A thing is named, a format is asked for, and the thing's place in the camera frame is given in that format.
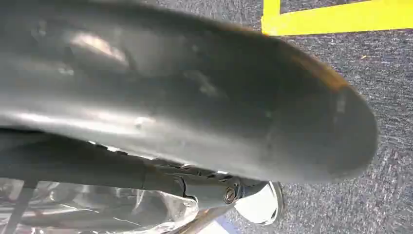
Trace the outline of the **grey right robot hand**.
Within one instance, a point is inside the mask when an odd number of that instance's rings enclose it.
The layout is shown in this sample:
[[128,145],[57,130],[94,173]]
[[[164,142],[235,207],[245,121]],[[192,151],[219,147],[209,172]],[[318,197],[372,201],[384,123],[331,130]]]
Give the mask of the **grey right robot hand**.
[[281,39],[128,0],[0,3],[2,177],[185,196],[143,157],[331,183],[377,145],[364,98]]

